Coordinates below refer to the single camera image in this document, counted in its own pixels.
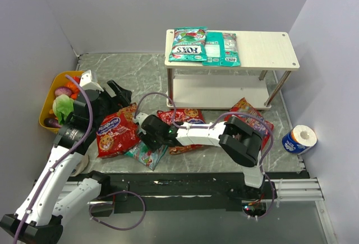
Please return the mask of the teal candy bag back side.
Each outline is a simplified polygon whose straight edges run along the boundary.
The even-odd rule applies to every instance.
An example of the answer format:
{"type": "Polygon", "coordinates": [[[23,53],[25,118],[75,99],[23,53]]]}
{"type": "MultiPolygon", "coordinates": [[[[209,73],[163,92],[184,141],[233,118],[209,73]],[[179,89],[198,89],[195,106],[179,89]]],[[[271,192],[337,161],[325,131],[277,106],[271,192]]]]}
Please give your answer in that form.
{"type": "Polygon", "coordinates": [[[207,60],[203,66],[239,67],[241,65],[235,33],[208,32],[205,42],[207,60]]]}

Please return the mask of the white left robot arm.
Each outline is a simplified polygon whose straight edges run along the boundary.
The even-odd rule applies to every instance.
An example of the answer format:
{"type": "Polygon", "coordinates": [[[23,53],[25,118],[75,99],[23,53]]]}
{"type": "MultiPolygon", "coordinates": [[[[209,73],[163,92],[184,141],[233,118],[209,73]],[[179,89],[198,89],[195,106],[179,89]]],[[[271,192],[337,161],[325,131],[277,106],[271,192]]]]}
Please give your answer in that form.
{"type": "Polygon", "coordinates": [[[26,200],[13,214],[1,219],[1,228],[23,243],[57,243],[65,220],[88,201],[111,189],[110,176],[90,172],[83,183],[62,201],[58,197],[72,171],[82,161],[105,117],[131,103],[132,92],[115,81],[107,82],[110,96],[98,84],[80,84],[73,111],[59,129],[48,162],[26,200]]]}

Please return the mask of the teal Fox's candy bag front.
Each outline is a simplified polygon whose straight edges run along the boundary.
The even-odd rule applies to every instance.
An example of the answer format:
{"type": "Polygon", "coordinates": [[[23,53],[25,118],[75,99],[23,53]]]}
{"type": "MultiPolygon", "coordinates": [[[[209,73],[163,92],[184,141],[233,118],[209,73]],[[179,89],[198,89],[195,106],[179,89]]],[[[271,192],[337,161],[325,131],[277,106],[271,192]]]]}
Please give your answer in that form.
{"type": "Polygon", "coordinates": [[[205,42],[208,28],[179,27],[174,37],[168,60],[170,62],[204,62],[207,60],[205,42]]]}

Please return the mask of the teal mint candy bag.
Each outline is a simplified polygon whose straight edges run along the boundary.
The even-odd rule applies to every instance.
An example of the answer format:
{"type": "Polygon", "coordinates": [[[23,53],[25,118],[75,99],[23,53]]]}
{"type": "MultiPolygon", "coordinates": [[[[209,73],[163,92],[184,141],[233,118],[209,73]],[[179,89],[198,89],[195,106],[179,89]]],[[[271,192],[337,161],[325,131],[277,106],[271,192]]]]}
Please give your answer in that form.
{"type": "Polygon", "coordinates": [[[129,156],[137,160],[142,165],[153,171],[166,153],[167,149],[168,147],[163,145],[156,151],[151,151],[142,141],[140,141],[132,149],[125,152],[125,156],[129,156]]]}

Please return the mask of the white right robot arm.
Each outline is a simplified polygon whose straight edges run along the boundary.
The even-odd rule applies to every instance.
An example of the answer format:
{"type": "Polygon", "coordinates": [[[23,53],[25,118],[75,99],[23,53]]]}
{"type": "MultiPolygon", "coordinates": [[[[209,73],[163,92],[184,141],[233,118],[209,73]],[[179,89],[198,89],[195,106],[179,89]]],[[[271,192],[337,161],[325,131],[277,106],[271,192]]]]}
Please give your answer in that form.
{"type": "Polygon", "coordinates": [[[169,125],[153,114],[138,113],[133,122],[138,125],[140,140],[151,151],[161,146],[221,147],[242,166],[246,186],[261,188],[263,185],[264,176],[260,171],[263,136],[235,116],[216,124],[176,122],[169,125]]]}

